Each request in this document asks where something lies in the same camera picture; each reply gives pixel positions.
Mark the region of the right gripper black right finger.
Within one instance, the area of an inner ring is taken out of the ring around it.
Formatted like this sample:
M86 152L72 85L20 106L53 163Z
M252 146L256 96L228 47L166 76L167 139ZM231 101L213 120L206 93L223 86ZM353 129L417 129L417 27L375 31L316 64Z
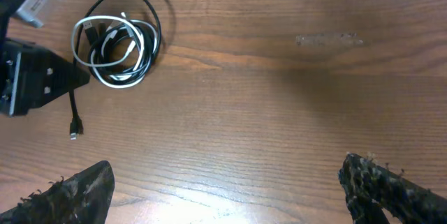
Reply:
M355 224L388 223L384 210L401 223L446 224L446 198L371 159L347 153L338 179Z

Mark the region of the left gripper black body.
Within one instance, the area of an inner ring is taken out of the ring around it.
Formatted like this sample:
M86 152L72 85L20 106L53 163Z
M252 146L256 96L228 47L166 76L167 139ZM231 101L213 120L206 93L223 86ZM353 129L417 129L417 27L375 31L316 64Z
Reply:
M1 113L9 115L10 95L7 89L10 86L9 72L7 64L8 53L5 49L6 34L10 18L21 6L23 0L1 0Z

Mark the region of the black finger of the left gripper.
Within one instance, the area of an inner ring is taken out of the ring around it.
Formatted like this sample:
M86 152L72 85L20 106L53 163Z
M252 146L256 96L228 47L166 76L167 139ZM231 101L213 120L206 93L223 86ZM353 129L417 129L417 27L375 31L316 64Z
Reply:
M89 83L88 72L43 47L22 48L14 63L14 114L27 114Z

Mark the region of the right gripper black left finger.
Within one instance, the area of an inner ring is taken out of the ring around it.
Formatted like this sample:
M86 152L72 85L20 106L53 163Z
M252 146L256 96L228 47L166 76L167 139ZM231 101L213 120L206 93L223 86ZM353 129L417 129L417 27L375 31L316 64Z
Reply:
M114 190L112 166L102 160L68 179L51 181L46 191L38 189L22 197L1 213L1 222L104 224Z

